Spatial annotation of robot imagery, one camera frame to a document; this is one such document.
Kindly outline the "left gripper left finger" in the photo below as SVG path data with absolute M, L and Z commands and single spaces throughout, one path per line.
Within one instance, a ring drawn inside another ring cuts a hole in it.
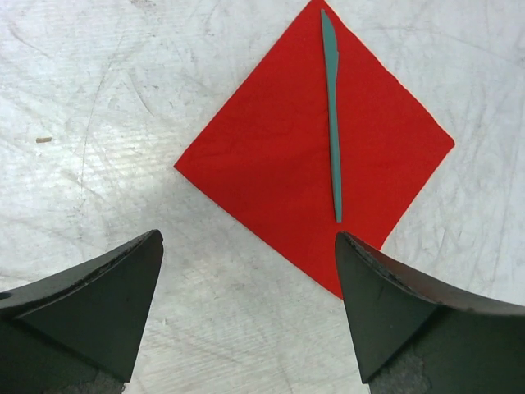
M 130 382 L 162 266 L 144 234 L 1 294 L 3 393 L 121 393 Z

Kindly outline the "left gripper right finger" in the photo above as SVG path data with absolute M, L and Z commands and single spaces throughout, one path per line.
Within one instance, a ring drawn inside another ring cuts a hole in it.
M 451 286 L 347 232 L 336 267 L 372 393 L 521 393 L 524 308 Z

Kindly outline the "red paper napkin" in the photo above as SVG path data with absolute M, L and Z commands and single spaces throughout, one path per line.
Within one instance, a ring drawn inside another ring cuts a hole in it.
M 322 15 L 340 54 L 343 219 L 331 192 Z M 335 238 L 380 248 L 454 140 L 323 1 L 311 1 L 176 162 L 213 202 L 336 296 Z

